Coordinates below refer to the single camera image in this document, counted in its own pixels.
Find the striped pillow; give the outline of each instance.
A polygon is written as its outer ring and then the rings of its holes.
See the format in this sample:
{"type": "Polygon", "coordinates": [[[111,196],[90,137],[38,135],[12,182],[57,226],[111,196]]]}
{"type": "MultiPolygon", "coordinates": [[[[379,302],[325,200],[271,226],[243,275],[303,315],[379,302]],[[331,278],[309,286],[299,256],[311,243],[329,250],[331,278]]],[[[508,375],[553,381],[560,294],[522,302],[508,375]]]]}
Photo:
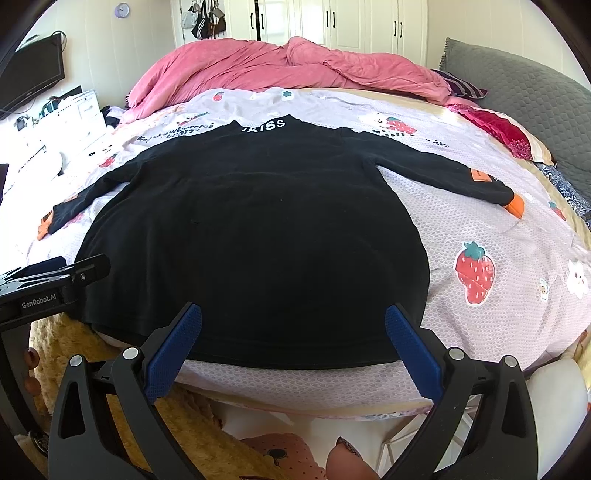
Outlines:
{"type": "Polygon", "coordinates": [[[455,97],[464,97],[473,100],[484,98],[488,93],[488,90],[483,88],[476,88],[470,82],[459,79],[455,75],[449,72],[443,72],[441,70],[433,70],[435,73],[443,77],[443,79],[449,84],[452,89],[452,95],[455,97]]]}

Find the orange tag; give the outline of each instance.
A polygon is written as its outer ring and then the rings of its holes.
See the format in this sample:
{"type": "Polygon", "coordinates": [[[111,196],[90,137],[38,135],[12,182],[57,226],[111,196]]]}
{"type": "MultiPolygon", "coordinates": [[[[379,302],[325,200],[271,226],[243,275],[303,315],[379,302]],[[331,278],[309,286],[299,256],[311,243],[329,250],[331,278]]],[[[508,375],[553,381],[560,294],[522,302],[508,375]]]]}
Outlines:
{"type": "Polygon", "coordinates": [[[474,168],[471,168],[470,171],[472,172],[472,180],[474,181],[492,181],[483,171],[475,170],[474,168]]]}

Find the bed sheet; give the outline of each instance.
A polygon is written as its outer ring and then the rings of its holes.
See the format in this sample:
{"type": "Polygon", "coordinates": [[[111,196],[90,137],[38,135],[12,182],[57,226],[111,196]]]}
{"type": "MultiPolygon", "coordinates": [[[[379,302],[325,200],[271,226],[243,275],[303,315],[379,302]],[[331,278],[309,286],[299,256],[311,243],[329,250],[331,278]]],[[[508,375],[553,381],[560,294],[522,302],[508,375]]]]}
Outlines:
{"type": "MultiPolygon", "coordinates": [[[[573,284],[573,276],[591,275],[591,253],[551,206],[552,198],[538,176],[492,137],[445,108],[399,96],[355,93],[279,88],[262,93],[205,92],[189,103],[117,129],[112,150],[95,162],[86,177],[80,173],[71,193],[152,145],[234,120],[258,128],[291,114],[324,127],[388,136],[485,171],[525,200],[524,216],[518,220],[498,206],[381,168],[417,226],[429,257],[431,287],[423,326],[474,358],[498,361],[510,353],[524,368],[544,351],[558,354],[568,347],[589,322],[591,297],[573,284]],[[455,270],[471,242],[485,249],[496,276],[486,301],[476,305],[469,303],[455,270]]],[[[57,254],[73,261],[92,220],[116,193],[95,201],[54,235],[32,241],[28,262],[57,254]]],[[[187,361],[178,380],[226,403],[319,417],[372,419],[430,406],[401,362],[340,371],[264,371],[187,361]]]]}

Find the wardrobe door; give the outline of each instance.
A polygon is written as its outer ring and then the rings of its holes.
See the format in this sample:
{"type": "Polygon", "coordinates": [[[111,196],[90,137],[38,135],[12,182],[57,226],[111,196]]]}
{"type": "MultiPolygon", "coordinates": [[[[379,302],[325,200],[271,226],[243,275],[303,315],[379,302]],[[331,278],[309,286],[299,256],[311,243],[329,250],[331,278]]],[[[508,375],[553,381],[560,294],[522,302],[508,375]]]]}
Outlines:
{"type": "Polygon", "coordinates": [[[398,53],[398,0],[365,1],[365,53],[398,53]]]}
{"type": "Polygon", "coordinates": [[[300,25],[299,34],[318,45],[330,48],[332,10],[330,0],[296,0],[295,14],[300,25]]]}
{"type": "Polygon", "coordinates": [[[365,0],[330,0],[329,25],[330,48],[365,52],[365,0]]]}
{"type": "Polygon", "coordinates": [[[228,37],[256,40],[256,13],[254,0],[224,0],[228,37]]]}
{"type": "Polygon", "coordinates": [[[291,0],[259,0],[261,40],[275,45],[285,45],[292,36],[290,25],[291,0]]]}
{"type": "Polygon", "coordinates": [[[427,0],[398,0],[398,55],[427,62],[427,0]]]}

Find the white wall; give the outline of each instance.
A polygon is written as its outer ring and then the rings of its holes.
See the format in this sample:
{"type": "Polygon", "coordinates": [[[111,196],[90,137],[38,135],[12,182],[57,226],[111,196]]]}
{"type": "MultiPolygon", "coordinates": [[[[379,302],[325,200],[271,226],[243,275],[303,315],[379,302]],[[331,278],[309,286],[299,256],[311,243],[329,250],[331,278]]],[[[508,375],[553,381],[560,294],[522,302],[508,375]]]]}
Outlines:
{"type": "Polygon", "coordinates": [[[569,46],[531,0],[429,0],[427,67],[436,69],[446,37],[508,51],[591,89],[569,46]]]}
{"type": "MultiPolygon", "coordinates": [[[[175,48],[170,0],[127,0],[128,18],[115,17],[119,0],[57,0],[25,36],[67,35],[64,52],[66,78],[18,113],[37,116],[51,95],[81,85],[95,89],[99,104],[123,106],[125,95],[160,58],[175,48]]],[[[18,114],[0,122],[3,152],[22,150],[22,137],[14,127],[18,114]]]]}

